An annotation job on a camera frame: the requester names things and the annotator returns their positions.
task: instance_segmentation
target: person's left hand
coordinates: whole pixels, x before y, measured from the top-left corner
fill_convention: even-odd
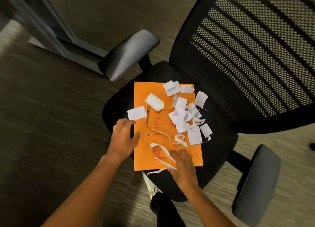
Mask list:
[[[140,132],[135,133],[133,138],[130,138],[130,128],[136,122],[126,118],[119,119],[113,127],[111,143],[106,155],[110,155],[116,161],[123,162],[138,145]]]

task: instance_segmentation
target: orange file folder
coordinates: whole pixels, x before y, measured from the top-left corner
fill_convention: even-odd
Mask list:
[[[147,124],[151,128],[169,135],[172,142],[176,143],[175,135],[177,134],[177,131],[175,125],[173,125],[171,119],[168,116],[168,114],[175,109],[172,107],[174,95],[168,97],[164,90],[163,84],[164,83],[135,82],[134,104],[135,108],[139,106],[144,106],[146,108],[147,104],[144,101],[150,93],[153,93],[155,96],[161,99],[164,102],[164,108],[161,111],[157,112],[149,105],[147,106]],[[183,94],[179,92],[177,93],[177,96],[186,98],[188,100],[187,105],[195,101],[194,92]],[[176,167],[176,164],[166,156],[165,152],[159,146],[151,148],[150,144],[152,142],[165,146],[168,150],[187,149],[188,153],[192,156],[194,165],[203,165],[201,145],[190,145],[187,132],[182,133],[185,135],[184,141],[188,144],[188,147],[186,148],[181,144],[173,145],[168,137],[151,130],[147,124],[144,118],[137,120],[135,124],[135,132],[139,131],[141,134],[139,143],[135,148],[135,171],[167,168],[166,165],[154,159],[155,156],[160,160]]]

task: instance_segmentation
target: mesh backrest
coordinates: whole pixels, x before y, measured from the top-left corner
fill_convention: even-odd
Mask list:
[[[314,0],[217,0],[190,43],[265,117],[315,101]]]

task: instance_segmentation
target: forearm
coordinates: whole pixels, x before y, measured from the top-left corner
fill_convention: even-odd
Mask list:
[[[42,227],[92,227],[120,163],[105,155]]]
[[[213,204],[199,187],[183,191],[196,210],[205,227],[235,227],[235,225]]]

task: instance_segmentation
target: chair armrest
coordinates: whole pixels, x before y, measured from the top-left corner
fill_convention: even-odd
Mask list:
[[[160,40],[149,31],[140,30],[111,50],[98,63],[98,68],[110,81],[116,81],[159,42]]]
[[[232,204],[233,214],[250,226],[256,226],[271,201],[280,171],[280,158],[265,145],[260,145],[243,173]]]

